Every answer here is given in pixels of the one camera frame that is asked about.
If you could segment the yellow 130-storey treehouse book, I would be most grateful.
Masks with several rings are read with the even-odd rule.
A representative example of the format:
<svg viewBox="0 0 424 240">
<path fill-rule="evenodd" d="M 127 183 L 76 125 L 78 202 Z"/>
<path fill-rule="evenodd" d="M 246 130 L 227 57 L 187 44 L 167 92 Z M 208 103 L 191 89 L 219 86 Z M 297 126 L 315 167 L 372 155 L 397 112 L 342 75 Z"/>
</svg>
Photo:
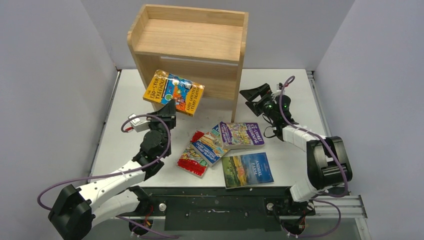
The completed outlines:
<svg viewBox="0 0 424 240">
<path fill-rule="evenodd" d="M 162 105 L 174 100 L 178 112 L 193 116 L 204 90 L 205 86 L 202 84 L 158 69 L 147 86 L 143 99 Z"/>
</svg>

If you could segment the wooden shelf unit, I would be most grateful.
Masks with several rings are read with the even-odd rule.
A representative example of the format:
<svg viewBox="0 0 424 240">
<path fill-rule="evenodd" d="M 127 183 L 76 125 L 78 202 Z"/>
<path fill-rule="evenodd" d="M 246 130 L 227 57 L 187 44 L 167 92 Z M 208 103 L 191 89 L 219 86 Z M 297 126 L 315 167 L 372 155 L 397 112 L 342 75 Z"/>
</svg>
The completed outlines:
<svg viewBox="0 0 424 240">
<path fill-rule="evenodd" d="M 145 4 L 127 45 L 143 85 L 156 70 L 205 85 L 204 97 L 237 110 L 249 14 L 243 11 Z"/>
</svg>

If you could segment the purple 52-storey treehouse book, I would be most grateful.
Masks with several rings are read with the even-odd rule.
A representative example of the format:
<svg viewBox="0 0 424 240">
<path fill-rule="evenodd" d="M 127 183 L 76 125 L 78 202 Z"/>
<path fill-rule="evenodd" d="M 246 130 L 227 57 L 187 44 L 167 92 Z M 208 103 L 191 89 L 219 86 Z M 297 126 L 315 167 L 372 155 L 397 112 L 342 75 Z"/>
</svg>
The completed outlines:
<svg viewBox="0 0 424 240">
<path fill-rule="evenodd" d="M 218 124 L 221 146 L 227 150 L 255 149 L 265 144 L 257 122 L 223 122 Z"/>
</svg>

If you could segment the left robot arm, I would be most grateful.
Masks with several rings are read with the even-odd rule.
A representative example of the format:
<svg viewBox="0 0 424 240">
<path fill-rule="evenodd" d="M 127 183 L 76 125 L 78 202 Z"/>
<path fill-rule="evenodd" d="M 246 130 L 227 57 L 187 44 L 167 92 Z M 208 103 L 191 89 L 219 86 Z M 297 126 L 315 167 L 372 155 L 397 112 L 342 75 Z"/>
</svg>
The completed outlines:
<svg viewBox="0 0 424 240">
<path fill-rule="evenodd" d="M 176 126 L 176 102 L 170 100 L 161 109 L 131 115 L 121 131 L 130 124 L 132 130 L 145 132 L 138 153 L 117 170 L 98 176 L 78 187 L 72 180 L 63 181 L 48 214 L 48 220 L 64 240 L 81 240 L 95 225 L 124 213 L 144 215 L 149 201 L 142 196 L 139 183 L 154 176 L 163 166 L 162 159 L 171 154 L 171 129 Z"/>
</svg>

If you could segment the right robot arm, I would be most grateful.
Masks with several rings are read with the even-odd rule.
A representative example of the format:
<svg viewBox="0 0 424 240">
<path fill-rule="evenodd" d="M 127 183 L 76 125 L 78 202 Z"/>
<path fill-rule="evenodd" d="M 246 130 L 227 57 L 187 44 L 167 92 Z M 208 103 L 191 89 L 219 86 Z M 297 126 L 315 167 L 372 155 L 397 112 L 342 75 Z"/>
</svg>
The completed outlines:
<svg viewBox="0 0 424 240">
<path fill-rule="evenodd" d="M 270 123 L 279 140 L 306 154 L 306 178 L 291 186 L 290 196 L 282 201 L 284 211 L 294 215 L 302 209 L 303 202 L 326 194 L 332 187 L 344 185 L 338 197 L 347 195 L 353 171 L 343 140 L 338 136 L 320 135 L 297 123 L 290 112 L 291 98 L 284 93 L 283 84 L 279 87 L 278 91 L 272 92 L 270 85 L 265 83 L 239 93 L 256 116 L 263 116 Z"/>
</svg>

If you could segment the red treehouse book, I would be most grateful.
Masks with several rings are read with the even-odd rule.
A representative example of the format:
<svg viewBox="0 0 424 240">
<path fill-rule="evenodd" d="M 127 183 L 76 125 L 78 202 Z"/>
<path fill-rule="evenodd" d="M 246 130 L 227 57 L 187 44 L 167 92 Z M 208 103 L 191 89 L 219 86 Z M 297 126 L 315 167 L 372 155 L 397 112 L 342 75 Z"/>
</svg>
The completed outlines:
<svg viewBox="0 0 424 240">
<path fill-rule="evenodd" d="M 207 171 L 208 163 L 194 150 L 192 143 L 199 140 L 204 135 L 201 131 L 196 131 L 191 138 L 189 145 L 181 154 L 177 161 L 177 166 L 194 176 L 202 178 Z"/>
</svg>

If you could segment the blue 91-storey treehouse book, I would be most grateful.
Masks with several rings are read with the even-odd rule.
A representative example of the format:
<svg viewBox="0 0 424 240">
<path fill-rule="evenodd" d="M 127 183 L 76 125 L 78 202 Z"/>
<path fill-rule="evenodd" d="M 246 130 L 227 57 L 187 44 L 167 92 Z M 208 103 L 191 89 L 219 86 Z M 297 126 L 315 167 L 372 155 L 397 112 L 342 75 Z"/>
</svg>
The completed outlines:
<svg viewBox="0 0 424 240">
<path fill-rule="evenodd" d="M 198 153 L 209 166 L 215 165 L 230 150 L 222 146 L 222 138 L 219 131 L 219 124 L 191 143 L 192 148 Z"/>
</svg>

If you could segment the animal farm book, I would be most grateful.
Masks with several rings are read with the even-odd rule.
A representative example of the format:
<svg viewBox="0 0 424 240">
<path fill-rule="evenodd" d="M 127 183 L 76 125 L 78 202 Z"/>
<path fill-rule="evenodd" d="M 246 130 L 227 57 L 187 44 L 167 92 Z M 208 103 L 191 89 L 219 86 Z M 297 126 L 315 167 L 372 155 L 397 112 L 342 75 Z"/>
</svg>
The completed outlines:
<svg viewBox="0 0 424 240">
<path fill-rule="evenodd" d="M 270 164 L 264 152 L 223 157 L 221 163 L 226 189 L 274 182 Z"/>
</svg>

